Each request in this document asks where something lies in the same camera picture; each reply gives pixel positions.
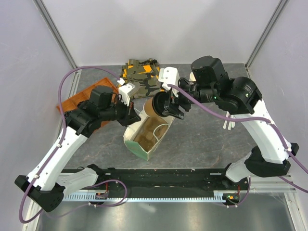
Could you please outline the green patterned paper bag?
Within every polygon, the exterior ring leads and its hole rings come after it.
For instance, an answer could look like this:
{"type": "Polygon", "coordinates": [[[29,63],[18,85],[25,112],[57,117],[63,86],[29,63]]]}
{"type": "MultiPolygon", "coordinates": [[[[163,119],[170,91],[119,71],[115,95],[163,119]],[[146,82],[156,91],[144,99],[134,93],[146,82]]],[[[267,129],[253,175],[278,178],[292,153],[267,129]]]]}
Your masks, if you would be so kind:
{"type": "Polygon", "coordinates": [[[174,118],[149,117],[144,110],[139,111],[141,121],[129,125],[123,140],[127,149],[137,157],[148,161],[168,132],[174,118]]]}

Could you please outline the brown pulp cup carrier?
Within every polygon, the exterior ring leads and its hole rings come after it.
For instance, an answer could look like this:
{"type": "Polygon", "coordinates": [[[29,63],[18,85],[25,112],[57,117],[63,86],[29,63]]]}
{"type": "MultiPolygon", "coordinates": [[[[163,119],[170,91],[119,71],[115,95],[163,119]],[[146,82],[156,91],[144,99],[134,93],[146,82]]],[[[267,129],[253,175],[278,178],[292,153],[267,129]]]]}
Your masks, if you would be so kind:
{"type": "Polygon", "coordinates": [[[133,139],[146,152],[150,151],[163,137],[168,129],[168,123],[159,117],[149,117],[145,120],[133,139]]]}

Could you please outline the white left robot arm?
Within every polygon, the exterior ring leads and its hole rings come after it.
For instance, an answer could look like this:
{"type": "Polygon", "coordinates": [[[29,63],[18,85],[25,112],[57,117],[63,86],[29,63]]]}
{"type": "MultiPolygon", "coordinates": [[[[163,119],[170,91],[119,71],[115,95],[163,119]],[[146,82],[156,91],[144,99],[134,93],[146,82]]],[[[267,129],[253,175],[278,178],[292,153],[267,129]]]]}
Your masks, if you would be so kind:
{"type": "Polygon", "coordinates": [[[60,173],[76,150],[101,127],[102,122],[117,121],[127,127],[140,121],[131,101],[136,92],[137,88],[131,83],[121,86],[118,93],[108,86],[95,87],[88,100],[80,102],[76,109],[66,114],[65,126],[58,141],[38,166],[28,175],[18,176],[15,184],[45,212],[53,211],[65,196],[83,188],[104,187],[106,178],[95,165],[68,177],[60,177],[60,173]]]}

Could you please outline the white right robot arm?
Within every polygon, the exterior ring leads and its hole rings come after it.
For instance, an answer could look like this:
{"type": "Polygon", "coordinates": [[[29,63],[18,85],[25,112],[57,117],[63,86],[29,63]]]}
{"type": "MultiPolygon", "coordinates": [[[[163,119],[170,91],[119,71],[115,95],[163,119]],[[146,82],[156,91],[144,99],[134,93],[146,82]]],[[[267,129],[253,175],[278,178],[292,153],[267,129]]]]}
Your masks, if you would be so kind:
{"type": "Polygon", "coordinates": [[[183,119],[179,107],[189,111],[194,103],[207,111],[204,104],[215,103],[230,116],[214,112],[212,115],[242,123],[256,143],[248,155],[226,167],[225,174],[220,177],[221,186],[232,189],[250,175],[285,176],[291,167],[288,159],[296,155],[299,146],[288,142],[280,133],[254,81],[247,77],[230,79],[221,60],[212,56],[198,58],[191,64],[191,70],[194,79],[180,78],[173,67],[160,70],[158,80],[167,90],[162,115],[183,119]]]}

